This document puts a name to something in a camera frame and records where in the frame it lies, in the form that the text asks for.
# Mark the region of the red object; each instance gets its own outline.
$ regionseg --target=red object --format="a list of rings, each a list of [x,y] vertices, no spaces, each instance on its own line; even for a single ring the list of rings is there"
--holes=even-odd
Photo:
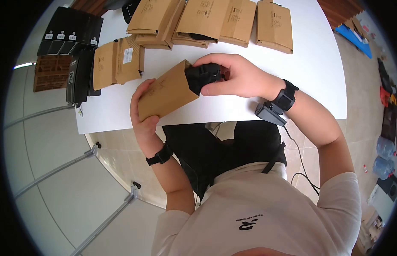
[[[385,91],[385,89],[381,86],[379,89],[379,95],[380,95],[380,102],[382,103],[382,105],[385,106],[385,108],[388,107],[388,99],[391,96],[391,94],[387,91]]]

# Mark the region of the black shorts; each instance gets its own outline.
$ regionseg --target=black shorts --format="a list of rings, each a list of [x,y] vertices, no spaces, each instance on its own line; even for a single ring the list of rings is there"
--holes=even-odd
[[[248,163],[269,162],[275,156],[277,162],[287,166],[277,125],[263,120],[238,121],[234,139],[225,141],[207,130],[205,123],[167,125],[163,131],[200,200],[214,178],[228,170]]]

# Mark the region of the hand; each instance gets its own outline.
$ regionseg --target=hand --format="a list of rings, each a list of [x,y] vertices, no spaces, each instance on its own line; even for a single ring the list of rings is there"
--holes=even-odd
[[[159,122],[157,115],[152,115],[143,122],[139,118],[139,99],[141,95],[155,79],[147,79],[137,87],[130,102],[130,119],[132,120],[134,134],[141,151],[147,158],[152,158],[163,148],[163,141],[156,134],[156,126]]]
[[[201,88],[201,94],[208,95],[237,95],[240,97],[263,97],[274,100],[281,89],[285,89],[285,82],[252,64],[238,54],[211,53],[198,59],[193,66],[216,63],[221,65],[221,72],[226,81],[211,83]]]

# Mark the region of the blue object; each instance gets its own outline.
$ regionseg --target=blue object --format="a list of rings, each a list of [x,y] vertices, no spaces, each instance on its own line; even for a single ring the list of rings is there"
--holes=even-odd
[[[386,180],[390,173],[394,171],[395,163],[392,160],[385,160],[377,156],[372,167],[372,171],[379,176],[381,180]]]
[[[376,153],[383,159],[389,160],[394,155],[394,152],[394,143],[388,139],[379,136],[378,142],[376,143]]]
[[[363,42],[359,41],[355,34],[347,26],[342,24],[335,28],[335,31],[343,35],[346,39],[351,41],[351,43],[355,44],[355,46],[358,47],[366,56],[372,59],[372,53],[369,44],[364,44]]]

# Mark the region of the person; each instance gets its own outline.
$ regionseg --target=person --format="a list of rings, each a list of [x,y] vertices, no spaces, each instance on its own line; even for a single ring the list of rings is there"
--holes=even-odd
[[[193,66],[217,63],[226,80],[201,94],[262,97],[273,101],[284,80],[237,54],[208,54]],[[146,158],[163,149],[159,117],[140,122],[138,100],[155,79],[135,91],[130,116]],[[204,124],[165,126],[179,158],[151,167],[167,195],[152,255],[350,255],[361,222],[357,176],[344,135],[331,113],[301,90],[286,112],[317,147],[320,191],[315,205],[286,180],[278,128],[263,120],[237,122],[234,139],[219,141]],[[263,173],[269,161],[275,164]],[[201,199],[196,210],[193,191]]]

